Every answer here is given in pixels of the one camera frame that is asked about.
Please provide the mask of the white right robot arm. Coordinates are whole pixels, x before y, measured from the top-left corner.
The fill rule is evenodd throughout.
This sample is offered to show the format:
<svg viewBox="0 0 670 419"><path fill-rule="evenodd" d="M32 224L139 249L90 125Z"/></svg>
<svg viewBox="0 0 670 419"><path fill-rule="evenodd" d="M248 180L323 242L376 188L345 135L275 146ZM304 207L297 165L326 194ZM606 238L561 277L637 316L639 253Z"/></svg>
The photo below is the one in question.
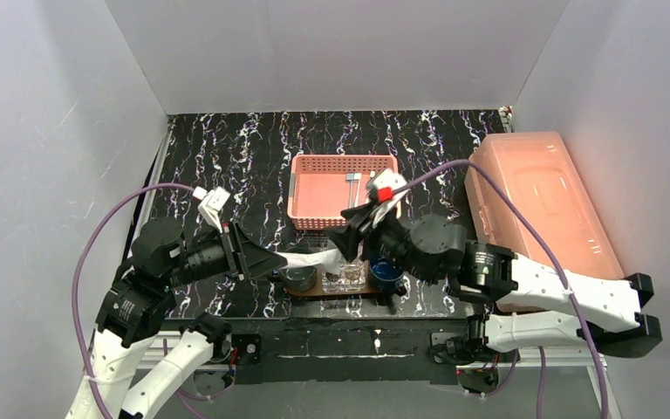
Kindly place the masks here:
<svg viewBox="0 0 670 419"><path fill-rule="evenodd" d="M508 248L467 237L447 218L411 223L394 213L374 222L370 209L346 212L326 236L347 260L385 264L429 284L445 281L463 302L524 306L524 313L476 314L462 335L441 348L461 362L486 361L525 347L580 347L627 359L649 354L662 340L658 318L645 314L653 281L641 273L623 279L557 272Z"/></svg>

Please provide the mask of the oval wooden tray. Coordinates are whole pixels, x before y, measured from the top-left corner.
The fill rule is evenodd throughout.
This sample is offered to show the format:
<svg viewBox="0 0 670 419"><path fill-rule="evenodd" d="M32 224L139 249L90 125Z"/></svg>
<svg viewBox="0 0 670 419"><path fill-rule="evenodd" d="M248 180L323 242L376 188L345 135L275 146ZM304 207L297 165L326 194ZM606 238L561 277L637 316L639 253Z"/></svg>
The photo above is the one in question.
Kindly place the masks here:
<svg viewBox="0 0 670 419"><path fill-rule="evenodd" d="M381 294L395 294L403 296L407 293L407 287L403 282L399 282L396 287L392 289L379 289L368 281L363 283L341 283L328 282L319 278L314 285L305 291L298 291L288 284L284 284L284 290L291 296L302 299L325 299L325 298L339 298L352 295L381 295Z"/></svg>

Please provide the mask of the dark grey cup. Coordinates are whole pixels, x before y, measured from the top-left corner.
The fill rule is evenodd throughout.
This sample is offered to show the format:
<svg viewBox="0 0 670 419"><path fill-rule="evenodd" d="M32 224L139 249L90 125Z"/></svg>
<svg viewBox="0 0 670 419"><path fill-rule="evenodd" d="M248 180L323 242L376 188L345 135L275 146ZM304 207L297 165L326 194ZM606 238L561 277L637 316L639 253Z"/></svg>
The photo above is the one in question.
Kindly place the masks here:
<svg viewBox="0 0 670 419"><path fill-rule="evenodd" d="M317 283L317 278L318 270L314 266L273 270L268 276L270 282L294 292L307 292Z"/></svg>

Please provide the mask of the clear plastic dimpled tray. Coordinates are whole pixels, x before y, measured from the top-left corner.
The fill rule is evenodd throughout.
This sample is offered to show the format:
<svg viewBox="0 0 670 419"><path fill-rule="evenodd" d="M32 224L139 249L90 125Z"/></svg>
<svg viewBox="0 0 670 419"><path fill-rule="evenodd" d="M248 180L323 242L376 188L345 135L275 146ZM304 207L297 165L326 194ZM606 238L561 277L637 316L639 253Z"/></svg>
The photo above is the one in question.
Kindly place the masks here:
<svg viewBox="0 0 670 419"><path fill-rule="evenodd" d="M322 277L324 292L356 292L366 287L366 266L358 259L347 262L341 258L340 274L325 272Z"/></svg>

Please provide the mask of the dark blue cup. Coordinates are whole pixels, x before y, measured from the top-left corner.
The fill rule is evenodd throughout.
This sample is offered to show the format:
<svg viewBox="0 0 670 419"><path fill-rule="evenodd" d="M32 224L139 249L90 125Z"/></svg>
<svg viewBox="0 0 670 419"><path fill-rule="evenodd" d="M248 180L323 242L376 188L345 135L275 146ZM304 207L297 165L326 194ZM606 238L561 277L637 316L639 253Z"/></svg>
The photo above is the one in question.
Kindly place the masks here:
<svg viewBox="0 0 670 419"><path fill-rule="evenodd" d="M382 293L404 296L407 288L404 285L404 272L393 265L387 258L376 256L368 262L368 282Z"/></svg>

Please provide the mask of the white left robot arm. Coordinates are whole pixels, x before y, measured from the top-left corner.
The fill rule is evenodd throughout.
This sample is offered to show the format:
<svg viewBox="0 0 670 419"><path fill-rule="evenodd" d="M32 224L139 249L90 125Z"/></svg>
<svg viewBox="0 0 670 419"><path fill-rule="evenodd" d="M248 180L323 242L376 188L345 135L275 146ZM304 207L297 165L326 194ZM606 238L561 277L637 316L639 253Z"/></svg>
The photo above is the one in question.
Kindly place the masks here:
<svg viewBox="0 0 670 419"><path fill-rule="evenodd" d="M182 328L179 341L138 383L137 367L176 306L175 288L196 281L242 276L266 279L285 257L254 243L237 223L209 228L191 241L172 217L145 223L132 256L116 271L100 306L93 344L80 344L85 375L70 418L152 418L201 365L233 364L231 325L202 313Z"/></svg>

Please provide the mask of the red capped toothpaste tube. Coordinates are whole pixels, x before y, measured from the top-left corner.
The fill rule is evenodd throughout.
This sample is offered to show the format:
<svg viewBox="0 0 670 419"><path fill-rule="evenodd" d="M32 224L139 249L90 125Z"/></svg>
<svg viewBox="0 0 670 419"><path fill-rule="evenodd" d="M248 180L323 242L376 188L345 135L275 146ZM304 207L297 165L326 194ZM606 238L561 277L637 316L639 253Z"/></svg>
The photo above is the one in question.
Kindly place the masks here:
<svg viewBox="0 0 670 419"><path fill-rule="evenodd" d="M284 269L314 267L331 274L340 274L341 271L341 254L338 249L314 253L278 252L277 255L285 258Z"/></svg>

